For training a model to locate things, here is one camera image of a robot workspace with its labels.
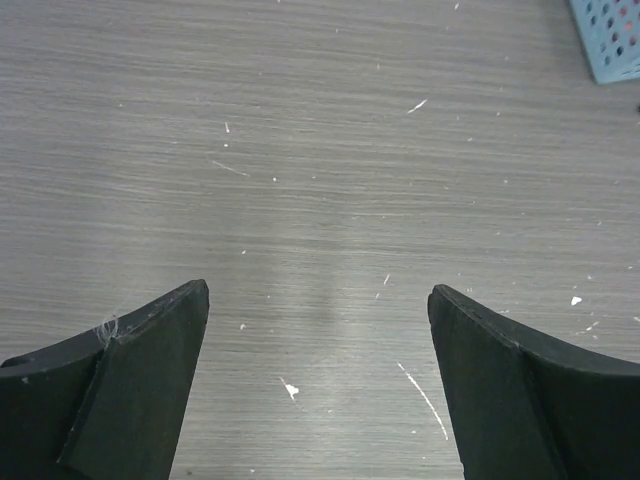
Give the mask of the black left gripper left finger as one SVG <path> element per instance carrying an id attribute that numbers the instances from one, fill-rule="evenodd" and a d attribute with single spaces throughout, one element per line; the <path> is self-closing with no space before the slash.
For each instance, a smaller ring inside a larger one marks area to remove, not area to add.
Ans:
<path id="1" fill-rule="evenodd" d="M 208 316 L 191 280 L 2 362 L 2 478 L 169 478 Z"/>

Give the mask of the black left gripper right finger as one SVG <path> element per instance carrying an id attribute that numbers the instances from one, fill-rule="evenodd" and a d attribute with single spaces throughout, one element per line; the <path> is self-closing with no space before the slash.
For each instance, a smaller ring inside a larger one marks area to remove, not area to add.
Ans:
<path id="1" fill-rule="evenodd" d="M 638 478 L 638 364 L 535 330 L 444 284 L 427 311 L 465 478 Z"/>

